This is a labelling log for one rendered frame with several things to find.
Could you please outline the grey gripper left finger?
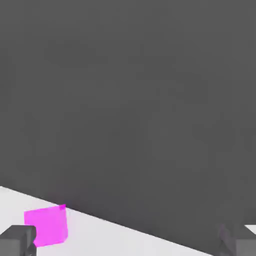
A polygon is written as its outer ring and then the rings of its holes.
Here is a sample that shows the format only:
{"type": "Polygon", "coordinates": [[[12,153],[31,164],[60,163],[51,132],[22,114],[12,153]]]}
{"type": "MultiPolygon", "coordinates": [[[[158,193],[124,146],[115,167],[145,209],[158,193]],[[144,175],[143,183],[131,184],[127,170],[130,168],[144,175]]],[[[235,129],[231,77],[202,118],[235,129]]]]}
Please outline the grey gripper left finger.
{"type": "Polygon", "coordinates": [[[33,225],[11,225],[0,234],[0,256],[37,256],[33,225]]]}

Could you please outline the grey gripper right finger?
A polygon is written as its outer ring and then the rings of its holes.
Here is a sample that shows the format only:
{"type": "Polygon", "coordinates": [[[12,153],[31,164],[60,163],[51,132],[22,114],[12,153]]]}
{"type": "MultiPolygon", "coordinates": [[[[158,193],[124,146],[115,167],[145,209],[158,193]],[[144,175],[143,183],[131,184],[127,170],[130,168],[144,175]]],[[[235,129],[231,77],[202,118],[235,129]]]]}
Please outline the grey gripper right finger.
{"type": "Polygon", "coordinates": [[[245,225],[221,224],[217,256],[256,256],[256,234],[245,225]]]}

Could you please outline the small magenta cube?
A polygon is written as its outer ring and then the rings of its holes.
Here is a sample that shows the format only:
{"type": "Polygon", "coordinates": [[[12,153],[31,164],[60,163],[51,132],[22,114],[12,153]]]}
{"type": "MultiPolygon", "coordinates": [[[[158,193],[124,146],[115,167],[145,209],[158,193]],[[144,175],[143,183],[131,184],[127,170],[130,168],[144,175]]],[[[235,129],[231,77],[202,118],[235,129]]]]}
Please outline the small magenta cube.
{"type": "Polygon", "coordinates": [[[65,204],[25,211],[24,224],[35,226],[37,248],[61,244],[68,238],[65,204]]]}

